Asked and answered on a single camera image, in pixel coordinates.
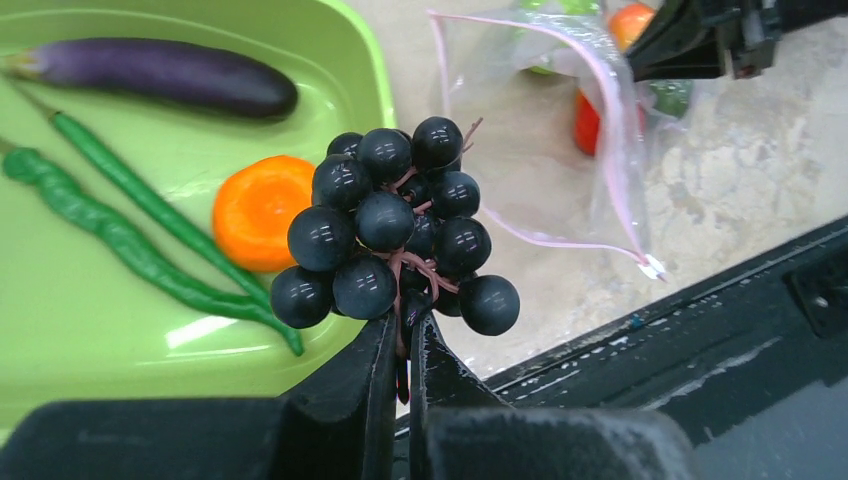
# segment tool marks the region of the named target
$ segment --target purple eggplant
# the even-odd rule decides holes
[[[244,55],[185,42],[88,38],[6,57],[13,75],[63,86],[130,92],[250,118],[284,118],[295,84]]]

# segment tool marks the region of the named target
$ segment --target green plastic tray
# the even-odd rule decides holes
[[[336,0],[0,2],[0,54],[92,36],[227,48],[279,68],[299,85],[296,113],[264,126],[123,96],[25,85],[96,131],[206,228],[219,185],[237,170],[279,154],[319,162],[342,131],[395,126],[377,41]],[[3,79],[0,136],[39,148],[127,214],[177,264],[237,291],[101,178]],[[268,327],[197,313],[136,279],[97,239],[4,177],[0,222],[0,444],[29,411],[52,400],[277,395],[362,327],[330,318],[303,332],[307,353],[296,358]]]

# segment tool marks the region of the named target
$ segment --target artificial grape bunch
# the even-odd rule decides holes
[[[293,328],[331,311],[359,320],[412,326],[432,309],[495,336],[518,319],[518,292],[503,277],[477,275],[492,251],[473,219],[480,188],[461,171],[475,123],[431,117],[412,136],[389,128],[343,133],[312,179],[312,206],[298,214],[288,246],[298,266],[272,284],[274,314]]]

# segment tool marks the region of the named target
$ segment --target plastic bag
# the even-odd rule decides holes
[[[601,16],[548,11],[430,12],[442,114],[460,125],[484,119],[462,168],[480,184],[481,209],[513,235],[611,249],[661,277],[650,255],[648,156],[630,67]],[[575,83],[526,72],[539,65],[576,79],[603,119],[595,158],[572,139]]]

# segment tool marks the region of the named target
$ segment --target countertop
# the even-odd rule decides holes
[[[397,118],[407,129],[437,113],[427,93],[437,63],[425,10],[464,14],[505,5],[348,2],[383,46]],[[667,284],[649,280],[620,255],[532,246],[480,215],[494,244],[484,270],[515,283],[522,313],[511,331],[495,338],[473,333],[459,319],[442,319],[457,355],[481,377],[490,376],[848,214],[842,190],[848,181],[842,144],[848,19],[787,35],[778,50],[776,66],[760,78],[711,82],[687,135],[664,145],[664,155],[652,161],[645,189],[653,253],[668,269]]]

